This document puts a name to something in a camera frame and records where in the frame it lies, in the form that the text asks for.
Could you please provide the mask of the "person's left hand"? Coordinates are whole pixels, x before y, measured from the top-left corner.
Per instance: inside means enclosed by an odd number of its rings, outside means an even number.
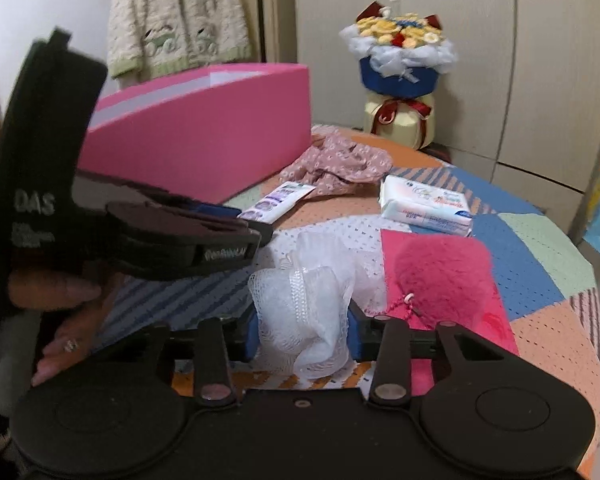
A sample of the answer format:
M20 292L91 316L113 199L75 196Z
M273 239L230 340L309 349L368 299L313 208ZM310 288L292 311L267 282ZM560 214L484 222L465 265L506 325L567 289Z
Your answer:
M15 306L68 314L42 349L32 386L47 382L88 356L123 282L120 273L110 275L103 285L47 271L16 272L9 277L8 296Z

